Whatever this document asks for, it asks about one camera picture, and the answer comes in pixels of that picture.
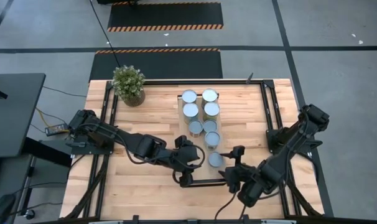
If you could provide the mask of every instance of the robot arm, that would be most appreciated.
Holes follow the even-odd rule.
[[[307,141],[310,141],[315,133],[327,128],[328,118],[329,115],[316,106],[305,105],[298,116],[299,120],[294,125],[280,129],[269,137],[269,147],[278,149],[279,152],[262,161],[258,167],[241,163],[244,146],[236,146],[231,153],[222,154],[236,159],[234,167],[227,167],[224,172],[220,172],[227,181],[229,191],[231,193],[239,191],[238,199],[247,207],[252,207],[262,193],[270,194],[283,180],[287,183],[289,160]]]
[[[122,129],[102,122],[92,110],[80,110],[69,124],[74,136],[85,136],[87,141],[97,148],[104,148],[109,142],[116,142],[125,147],[128,157],[135,164],[150,163],[173,169],[175,172],[193,172],[205,160],[205,153],[199,165],[187,163],[199,159],[197,147],[180,136],[175,140],[176,149],[166,149],[166,142],[149,134],[130,134]],[[130,153],[141,162],[132,159]]]

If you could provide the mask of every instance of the concrete floor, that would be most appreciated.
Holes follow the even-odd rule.
[[[9,1],[10,10],[0,25],[0,49],[107,47],[88,0]],[[7,2],[0,0],[0,14]],[[109,38],[115,47],[283,46],[272,0],[220,2],[223,30],[109,33]],[[111,6],[94,4],[105,26]],[[377,0],[278,0],[278,4],[291,46],[377,45]],[[377,51],[292,54],[306,103],[331,116],[330,126],[317,139],[324,142],[319,154],[333,214],[377,220]],[[43,72],[45,86],[85,95],[93,57],[94,53],[0,53],[0,73]],[[224,78],[247,78],[251,72],[254,78],[291,78],[284,51],[222,50],[221,62]],[[43,90],[38,108],[68,121],[84,105],[84,98]],[[38,114],[32,124],[45,127]],[[53,139],[34,128],[29,136]],[[55,170],[67,173],[60,167]],[[35,189],[30,205],[62,199],[63,189]],[[60,206],[35,211],[34,220],[17,217],[16,223],[55,220]]]

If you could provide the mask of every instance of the orange and black striped tape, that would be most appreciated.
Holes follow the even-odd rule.
[[[156,3],[138,3],[138,5],[148,5],[148,4],[211,4],[211,3],[218,3],[220,4],[220,2],[156,2]],[[113,6],[117,6],[117,5],[123,5],[123,4],[128,4],[128,2],[116,2],[116,3],[113,3]]]
[[[109,27],[108,32],[222,29],[222,24]]]
[[[195,51],[220,51],[219,49],[140,49],[140,50],[114,50],[114,53],[150,53],[150,52],[195,52]],[[96,54],[110,54],[112,50],[98,50]]]

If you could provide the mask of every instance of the wooden table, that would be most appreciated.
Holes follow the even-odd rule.
[[[289,79],[274,80],[279,109],[284,126],[297,121],[297,105]],[[85,109],[93,110],[99,116],[104,97],[106,81],[91,81]],[[219,152],[230,152],[233,146],[246,147],[243,162],[257,166],[270,156],[265,130],[267,130],[264,106],[259,85],[146,85],[146,100],[136,108],[118,102],[115,125],[130,133],[147,133],[164,139],[168,148],[174,147],[174,139],[180,136],[177,95],[186,89],[201,93],[206,88],[219,92],[221,108],[221,134],[223,141]],[[270,91],[269,105],[272,105]],[[110,97],[106,122],[111,113]],[[277,128],[273,110],[272,120]],[[323,212],[319,190],[315,181],[312,164],[295,156],[292,168],[298,189],[312,206]],[[92,156],[85,156],[71,170],[65,191],[62,211],[64,217],[81,199],[86,191],[90,175]],[[233,165],[234,160],[225,160]],[[201,176],[202,167],[194,174]],[[172,170],[149,164],[135,165],[126,157],[123,146],[116,145],[110,157],[106,178],[105,195],[101,211],[102,220],[131,220],[133,215],[147,220],[181,220],[188,218],[213,219],[216,211],[232,194],[227,186],[180,188],[172,180]],[[286,189],[290,211],[294,213],[291,193]],[[94,214],[94,193],[90,214]],[[237,219],[243,204],[236,198],[218,218]],[[282,218],[282,205],[279,196],[260,200],[252,208],[246,209],[250,218]]]

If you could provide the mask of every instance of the metal can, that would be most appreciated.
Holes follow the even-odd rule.
[[[216,131],[211,131],[205,135],[205,145],[210,150],[215,150],[220,142],[220,135]]]
[[[223,165],[223,158],[219,152],[213,152],[208,156],[208,162],[212,167],[220,167]]]
[[[188,125],[188,130],[190,131],[191,137],[200,137],[203,130],[201,121],[190,122]]]
[[[194,90],[185,90],[182,94],[183,105],[186,103],[195,103],[197,100],[197,94]]]
[[[216,121],[220,112],[220,107],[217,103],[210,102],[205,105],[203,112],[204,121],[208,119]]]
[[[216,90],[206,89],[202,93],[201,107],[204,109],[207,103],[209,102],[216,103],[217,99],[218,99],[218,92],[216,92]]]
[[[195,103],[186,103],[183,106],[184,122],[190,124],[191,121],[198,120],[198,106]]]
[[[203,123],[203,130],[208,133],[210,131],[217,131],[218,130],[218,124],[214,120],[206,120]]]

